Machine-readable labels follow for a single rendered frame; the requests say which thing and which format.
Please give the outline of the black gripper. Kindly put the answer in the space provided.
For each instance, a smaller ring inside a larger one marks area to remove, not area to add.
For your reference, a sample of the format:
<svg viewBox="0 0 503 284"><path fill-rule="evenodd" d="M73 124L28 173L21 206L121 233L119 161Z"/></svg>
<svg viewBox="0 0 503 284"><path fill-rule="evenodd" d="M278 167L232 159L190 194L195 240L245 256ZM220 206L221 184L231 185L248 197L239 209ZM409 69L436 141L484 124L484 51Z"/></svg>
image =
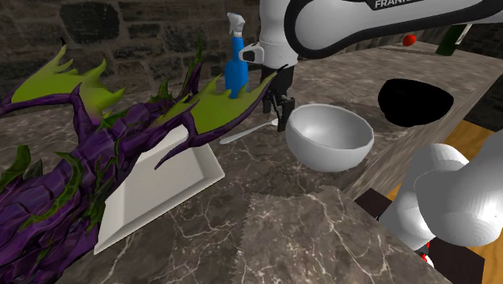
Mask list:
<svg viewBox="0 0 503 284"><path fill-rule="evenodd" d="M287 94L288 88L293 83L294 68L295 66L289 66L284 69L272 69L262 65L260 80L263 81L270 74L279 71L279 73L270 81L268 91L275 91L278 94ZM275 94L266 94L262 99L262 103L264 114L270 113L272 108L276 109ZM295 108L295 98L281 98L277 105L280 108L277 130L278 132L283 132L286 128L289 116Z"/></svg>

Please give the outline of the silver spoon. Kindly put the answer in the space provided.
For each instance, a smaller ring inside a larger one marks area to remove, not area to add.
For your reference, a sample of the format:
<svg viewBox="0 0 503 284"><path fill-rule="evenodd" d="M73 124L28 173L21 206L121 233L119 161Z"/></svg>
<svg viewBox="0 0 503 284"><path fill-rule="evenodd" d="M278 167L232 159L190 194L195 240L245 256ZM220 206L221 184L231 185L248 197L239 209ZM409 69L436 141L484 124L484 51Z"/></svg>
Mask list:
<svg viewBox="0 0 503 284"><path fill-rule="evenodd" d="M251 134L253 133L254 131L262 128L262 127L266 127L266 126L269 126L269 125L272 125L272 126L277 126L278 125L278 119L273 119L271 121L268 121L267 123L262 123L261 125L258 125L258 126L255 126L253 128L250 128L250 129L247 129L246 131L243 131L243 132L240 132L240 133L237 133L237 134L234 134L232 136L228 136L224 139L221 139L219 141L220 144L229 144L230 142L233 142L235 140L238 140L248 134Z"/></svg>

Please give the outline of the blue spray bottle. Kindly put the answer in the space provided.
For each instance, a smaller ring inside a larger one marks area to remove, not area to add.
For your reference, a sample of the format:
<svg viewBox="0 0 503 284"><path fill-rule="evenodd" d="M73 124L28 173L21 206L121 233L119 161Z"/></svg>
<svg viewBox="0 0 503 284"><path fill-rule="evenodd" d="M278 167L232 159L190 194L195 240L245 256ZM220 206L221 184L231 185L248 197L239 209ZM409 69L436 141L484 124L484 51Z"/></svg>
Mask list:
<svg viewBox="0 0 503 284"><path fill-rule="evenodd" d="M225 66L225 87L231 90L230 98L237 98L237 93L248 83L247 62L239 59L239 52L244 48L242 33L246 21L241 15L231 12L227 13L227 18L232 39L232 58Z"/></svg>

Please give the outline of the white bowl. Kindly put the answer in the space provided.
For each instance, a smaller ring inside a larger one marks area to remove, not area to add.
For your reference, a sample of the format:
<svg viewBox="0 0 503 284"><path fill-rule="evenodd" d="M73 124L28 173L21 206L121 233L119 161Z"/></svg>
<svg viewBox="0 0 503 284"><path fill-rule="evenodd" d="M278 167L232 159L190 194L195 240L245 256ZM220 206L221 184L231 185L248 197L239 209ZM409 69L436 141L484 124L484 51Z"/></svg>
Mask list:
<svg viewBox="0 0 503 284"><path fill-rule="evenodd" d="M293 110L285 138L291 153L308 168L342 172L356 167L368 155L374 131L352 111L314 103Z"/></svg>

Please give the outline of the white square plate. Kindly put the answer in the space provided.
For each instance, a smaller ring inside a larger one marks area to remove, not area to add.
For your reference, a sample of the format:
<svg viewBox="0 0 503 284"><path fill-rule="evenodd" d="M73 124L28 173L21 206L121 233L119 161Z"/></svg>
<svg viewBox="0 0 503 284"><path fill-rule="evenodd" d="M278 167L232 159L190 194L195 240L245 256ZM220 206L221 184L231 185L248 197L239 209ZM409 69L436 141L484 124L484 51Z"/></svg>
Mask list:
<svg viewBox="0 0 503 284"><path fill-rule="evenodd" d="M154 168L165 153L187 138L186 128L176 127L140 155L127 178L106 200L95 255L225 177L208 144L188 148Z"/></svg>

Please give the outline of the dark green bottle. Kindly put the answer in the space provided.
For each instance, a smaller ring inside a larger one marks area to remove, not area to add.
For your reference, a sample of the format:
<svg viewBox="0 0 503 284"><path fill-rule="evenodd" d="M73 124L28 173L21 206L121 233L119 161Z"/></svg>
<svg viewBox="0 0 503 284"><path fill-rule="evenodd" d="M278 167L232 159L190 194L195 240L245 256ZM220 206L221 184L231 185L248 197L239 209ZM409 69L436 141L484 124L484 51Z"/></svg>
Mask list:
<svg viewBox="0 0 503 284"><path fill-rule="evenodd" d="M435 53L440 56L452 56L471 27L471 23L451 25Z"/></svg>

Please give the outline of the purple and green dragon figure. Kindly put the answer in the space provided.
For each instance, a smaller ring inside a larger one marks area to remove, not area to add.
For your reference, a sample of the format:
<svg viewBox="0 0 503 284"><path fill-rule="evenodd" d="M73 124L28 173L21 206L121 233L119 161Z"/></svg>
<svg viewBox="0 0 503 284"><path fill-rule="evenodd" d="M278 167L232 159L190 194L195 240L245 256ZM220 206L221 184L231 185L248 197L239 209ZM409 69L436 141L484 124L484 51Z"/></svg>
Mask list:
<svg viewBox="0 0 503 284"><path fill-rule="evenodd" d="M26 145L0 174L0 284L55 284L64 270L98 242L106 199L133 170L140 155L176 127L186 140L170 155L216 140L243 122L271 83L218 92L201 86L202 59L189 65L177 96L162 84L158 94L118 113L122 96L100 80L104 66L79 73L54 57L0 101L0 116L43 105L69 104L78 144L63 152L54 170L42 173Z"/></svg>

